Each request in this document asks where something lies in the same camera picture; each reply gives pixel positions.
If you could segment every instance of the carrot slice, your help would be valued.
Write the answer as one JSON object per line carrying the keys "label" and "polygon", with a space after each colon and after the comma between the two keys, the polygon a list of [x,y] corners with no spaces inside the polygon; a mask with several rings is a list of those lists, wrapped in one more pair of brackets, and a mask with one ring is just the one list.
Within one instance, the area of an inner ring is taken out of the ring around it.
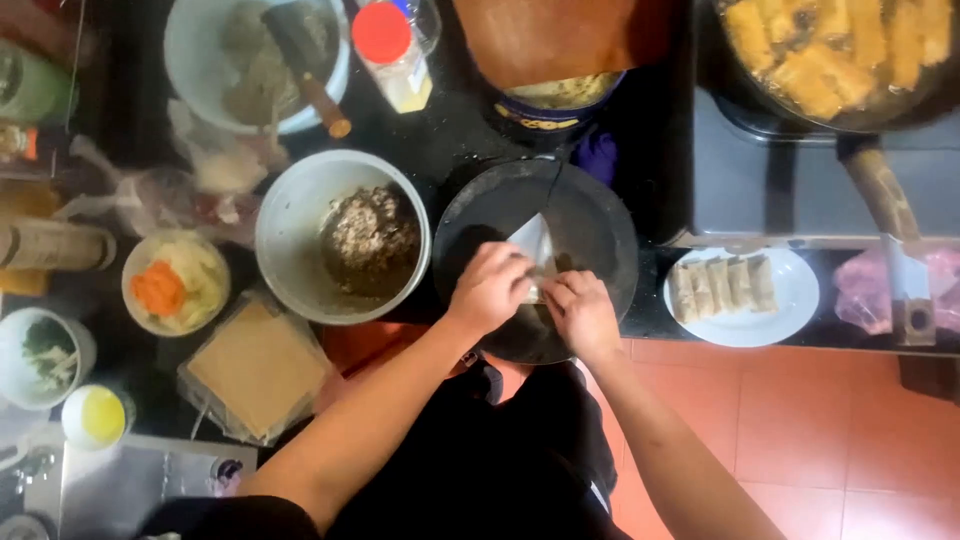
{"label": "carrot slice", "polygon": [[133,276],[130,288],[137,302],[148,313],[160,317],[176,314],[186,298],[183,280],[164,260],[155,261],[142,274]]}

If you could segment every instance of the hand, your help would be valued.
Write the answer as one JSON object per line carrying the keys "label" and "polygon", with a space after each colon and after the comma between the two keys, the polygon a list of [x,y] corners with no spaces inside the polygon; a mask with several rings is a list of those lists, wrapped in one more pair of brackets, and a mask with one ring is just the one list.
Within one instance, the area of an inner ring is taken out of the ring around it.
{"label": "hand", "polygon": [[593,272],[564,272],[542,290],[557,330],[588,367],[623,353],[613,302]]}
{"label": "hand", "polygon": [[446,316],[464,330],[486,335],[514,316],[533,281],[526,273],[534,262],[506,242],[480,246],[453,291]]}

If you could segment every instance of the spring roll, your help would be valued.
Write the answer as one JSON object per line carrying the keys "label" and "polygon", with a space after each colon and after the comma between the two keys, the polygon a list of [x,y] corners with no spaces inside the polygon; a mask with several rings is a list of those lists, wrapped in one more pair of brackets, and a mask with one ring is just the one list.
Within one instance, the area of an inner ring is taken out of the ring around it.
{"label": "spring roll", "polygon": [[753,311],[756,308],[756,302],[750,287],[747,261],[739,257],[729,259],[727,261],[727,275],[730,278],[730,297],[733,302],[733,309]]}
{"label": "spring roll", "polygon": [[697,302],[693,296],[693,283],[690,280],[690,271],[686,266],[678,264],[670,271],[670,303],[673,305],[673,316],[681,324],[695,323],[700,315],[697,312]]}
{"label": "spring roll", "polygon": [[776,313],[777,296],[774,293],[774,272],[770,259],[760,255],[747,259],[747,271],[750,275],[750,290],[753,292],[758,313]]}
{"label": "spring roll", "polygon": [[890,85],[913,90],[920,80],[924,61],[924,37],[921,34],[920,8],[912,0],[899,0],[890,23]]}
{"label": "spring roll", "polygon": [[937,65],[950,56],[953,4],[950,0],[919,0],[924,35],[924,65]]}
{"label": "spring roll", "polygon": [[763,25],[771,43],[784,43],[793,38],[797,27],[793,24],[790,0],[756,0],[763,17]]}
{"label": "spring roll", "polygon": [[818,39],[837,39],[850,33],[850,11],[847,2],[856,0],[820,0],[813,35]]}
{"label": "spring roll", "polygon": [[827,84],[843,100],[845,109],[863,105],[867,96],[876,88],[876,78],[873,75],[824,43],[811,43],[801,55],[823,70],[823,74],[827,76]]}
{"label": "spring roll", "polygon": [[822,66],[802,54],[787,53],[770,81],[807,115],[830,120],[844,107],[840,96],[827,84]]}
{"label": "spring roll", "polygon": [[691,262],[687,266],[690,271],[690,282],[693,284],[693,298],[697,302],[697,315],[701,319],[712,317],[717,313],[713,305],[713,292],[710,290],[710,278],[707,275],[707,264],[703,261]]}
{"label": "spring roll", "polygon": [[755,77],[774,65],[774,53],[763,30],[756,0],[740,0],[724,12],[733,48]]}
{"label": "spring roll", "polygon": [[887,39],[880,18],[880,1],[851,0],[847,4],[853,29],[853,61],[867,71],[873,71],[887,60]]}
{"label": "spring roll", "polygon": [[733,311],[727,260],[725,258],[708,260],[707,273],[710,277],[710,290],[713,292],[714,309],[720,313]]}

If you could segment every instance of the green container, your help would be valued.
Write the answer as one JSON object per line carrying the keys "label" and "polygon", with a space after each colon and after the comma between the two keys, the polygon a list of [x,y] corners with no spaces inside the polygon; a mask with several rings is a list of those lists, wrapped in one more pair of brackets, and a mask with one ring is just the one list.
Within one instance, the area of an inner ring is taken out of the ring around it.
{"label": "green container", "polygon": [[25,124],[62,124],[73,113],[70,76],[0,38],[0,118]]}

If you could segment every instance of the person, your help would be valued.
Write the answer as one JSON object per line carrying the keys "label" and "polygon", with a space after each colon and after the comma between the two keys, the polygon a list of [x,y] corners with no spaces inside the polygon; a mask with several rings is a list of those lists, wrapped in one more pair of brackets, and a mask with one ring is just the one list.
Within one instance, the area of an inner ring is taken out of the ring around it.
{"label": "person", "polygon": [[[244,478],[238,497],[169,502],[142,536],[628,538],[610,514],[616,476],[601,412],[572,362],[535,368],[499,405],[492,385],[477,382],[492,378],[472,377],[490,366],[444,381],[516,313],[532,266],[516,246],[483,244],[440,321]],[[677,413],[636,378],[603,282],[567,272],[543,291],[673,536],[782,539]]]}

